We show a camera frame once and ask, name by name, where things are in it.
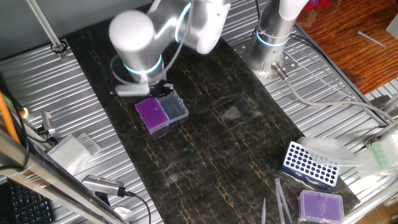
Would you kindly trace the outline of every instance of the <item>clear plastic sheet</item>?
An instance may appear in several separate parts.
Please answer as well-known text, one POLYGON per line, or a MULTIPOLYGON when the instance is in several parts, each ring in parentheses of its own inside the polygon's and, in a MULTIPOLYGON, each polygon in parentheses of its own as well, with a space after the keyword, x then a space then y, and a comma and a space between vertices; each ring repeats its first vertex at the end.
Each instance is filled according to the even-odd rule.
POLYGON ((336 139, 301 137, 299 144, 311 154, 317 164, 328 167, 360 167, 363 162, 336 139))

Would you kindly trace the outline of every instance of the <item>robotic arm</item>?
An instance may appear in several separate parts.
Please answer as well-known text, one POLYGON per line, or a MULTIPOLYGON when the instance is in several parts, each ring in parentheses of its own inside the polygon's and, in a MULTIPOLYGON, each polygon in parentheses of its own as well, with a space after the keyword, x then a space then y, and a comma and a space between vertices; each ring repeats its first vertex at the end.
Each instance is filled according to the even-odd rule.
POLYGON ((230 5, 223 0, 156 0, 147 14, 131 10, 117 15, 109 27, 109 37, 137 82, 118 85, 117 94, 145 96, 150 86, 165 80, 162 52, 174 41, 200 54, 209 53, 221 35, 230 5))
MULTIPOLYGON (((256 31, 256 41, 244 60, 253 71, 267 75, 282 52, 300 11, 308 0, 271 0, 256 31)), ((147 14, 125 11, 109 27, 109 37, 136 83, 118 85, 119 96, 146 96, 150 87, 166 80, 162 52, 172 42, 209 53, 223 30, 231 0, 155 0, 147 14)))

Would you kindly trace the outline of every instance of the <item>purple pipette tip box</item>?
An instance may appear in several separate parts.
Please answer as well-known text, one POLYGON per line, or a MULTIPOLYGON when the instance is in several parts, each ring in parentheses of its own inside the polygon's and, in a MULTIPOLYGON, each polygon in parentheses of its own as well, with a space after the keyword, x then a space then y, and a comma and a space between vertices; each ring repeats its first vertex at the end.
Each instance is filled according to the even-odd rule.
POLYGON ((340 195, 304 190, 298 197, 300 222, 343 223, 343 199, 340 195))
POLYGON ((149 134, 169 125, 169 119, 155 98, 148 98, 136 105, 136 109, 144 121, 149 134))

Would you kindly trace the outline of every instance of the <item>wooden floor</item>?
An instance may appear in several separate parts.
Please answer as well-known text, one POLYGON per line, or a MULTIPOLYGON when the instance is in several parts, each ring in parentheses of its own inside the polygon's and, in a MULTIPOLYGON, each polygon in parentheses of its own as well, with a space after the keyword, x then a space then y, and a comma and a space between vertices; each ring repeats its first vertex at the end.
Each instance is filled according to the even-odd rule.
POLYGON ((386 32, 397 13, 397 0, 331 0, 329 6, 301 12, 298 23, 367 94, 398 77, 398 40, 386 32))
POLYGON ((398 214, 398 195, 379 205, 356 224, 390 224, 392 214, 398 214))

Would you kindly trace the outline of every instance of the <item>blue led ring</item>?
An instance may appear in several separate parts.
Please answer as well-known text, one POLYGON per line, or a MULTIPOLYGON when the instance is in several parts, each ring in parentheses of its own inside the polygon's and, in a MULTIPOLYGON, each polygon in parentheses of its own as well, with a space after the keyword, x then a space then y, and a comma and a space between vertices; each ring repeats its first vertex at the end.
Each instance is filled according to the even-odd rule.
POLYGON ((125 66, 125 68, 127 70, 129 70, 129 72, 132 72, 132 73, 138 74, 138 75, 145 75, 145 74, 148 74, 150 72, 153 72, 160 65, 161 62, 162 62, 162 55, 160 55, 159 60, 156 62, 156 64, 152 68, 150 68, 148 70, 137 71, 137 70, 129 68, 126 64, 124 64, 124 66, 125 66))
POLYGON ((174 37, 175 37, 175 41, 177 41, 177 43, 179 43, 178 41, 178 32, 180 31, 180 27, 181 27, 181 23, 184 20, 184 17, 186 15, 186 13, 188 12, 188 10, 191 8, 191 3, 188 3, 184 10, 181 12, 180 17, 178 18, 177 21, 177 25, 175 26, 175 32, 174 32, 174 37))
POLYGON ((265 45, 271 46, 271 47, 278 47, 278 46, 282 46, 284 44, 286 44, 287 40, 281 44, 270 44, 268 42, 265 42, 264 40, 261 39, 260 35, 259 35, 259 31, 256 30, 256 34, 257 34, 257 38, 260 40, 260 42, 262 42, 265 45))

